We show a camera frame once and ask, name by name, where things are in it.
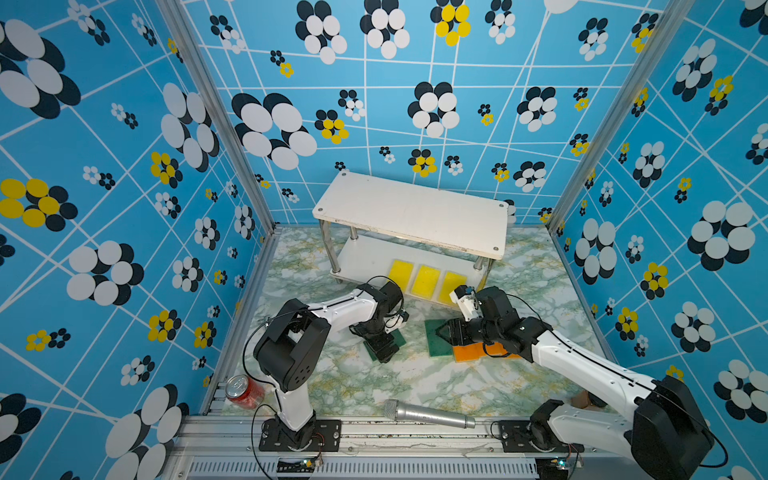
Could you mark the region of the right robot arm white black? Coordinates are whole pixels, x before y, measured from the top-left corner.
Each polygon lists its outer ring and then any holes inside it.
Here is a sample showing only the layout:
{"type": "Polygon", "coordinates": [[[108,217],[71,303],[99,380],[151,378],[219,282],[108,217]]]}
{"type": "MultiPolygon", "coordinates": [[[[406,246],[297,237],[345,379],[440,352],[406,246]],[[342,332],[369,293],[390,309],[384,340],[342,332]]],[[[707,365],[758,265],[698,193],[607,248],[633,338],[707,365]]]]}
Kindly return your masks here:
{"type": "Polygon", "coordinates": [[[548,400],[530,417],[532,444],[595,447],[634,461],[654,479],[689,479],[716,443],[689,388],[634,372],[567,339],[539,315],[522,317],[498,287],[460,285],[449,295],[462,315],[444,325],[452,346],[500,344],[509,354],[568,378],[611,412],[548,400]]]}

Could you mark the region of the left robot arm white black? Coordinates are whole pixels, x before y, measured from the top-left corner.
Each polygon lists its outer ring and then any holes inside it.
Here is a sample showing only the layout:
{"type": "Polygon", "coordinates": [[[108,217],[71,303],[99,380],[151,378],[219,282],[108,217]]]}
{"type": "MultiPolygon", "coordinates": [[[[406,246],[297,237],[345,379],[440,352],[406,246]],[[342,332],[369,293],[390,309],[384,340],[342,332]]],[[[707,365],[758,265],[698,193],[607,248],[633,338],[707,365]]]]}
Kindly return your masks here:
{"type": "Polygon", "coordinates": [[[329,336],[347,330],[361,338],[382,364],[399,351],[393,332],[409,318],[404,295],[393,280],[368,281],[350,293],[324,303],[288,300],[271,319],[253,349],[253,358],[276,391],[277,418],[289,434],[306,431],[316,413],[306,383],[313,374],[329,336]]]}

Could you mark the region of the yellow sponge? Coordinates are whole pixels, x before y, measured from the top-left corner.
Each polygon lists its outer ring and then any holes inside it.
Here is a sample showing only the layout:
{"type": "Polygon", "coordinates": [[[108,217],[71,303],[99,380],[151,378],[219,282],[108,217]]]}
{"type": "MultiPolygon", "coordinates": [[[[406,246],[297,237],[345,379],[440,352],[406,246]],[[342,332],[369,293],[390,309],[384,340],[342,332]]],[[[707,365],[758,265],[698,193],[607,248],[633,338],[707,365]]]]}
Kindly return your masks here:
{"type": "Polygon", "coordinates": [[[413,296],[431,299],[440,279],[439,269],[421,265],[411,286],[410,293],[413,296]]]}
{"type": "Polygon", "coordinates": [[[387,277],[396,283],[403,292],[406,292],[410,284],[414,264],[404,260],[394,260],[387,277]]]}
{"type": "Polygon", "coordinates": [[[453,301],[450,295],[455,289],[467,283],[467,277],[455,272],[446,271],[443,277],[441,287],[438,292],[437,301],[442,304],[451,305],[453,301]]]}

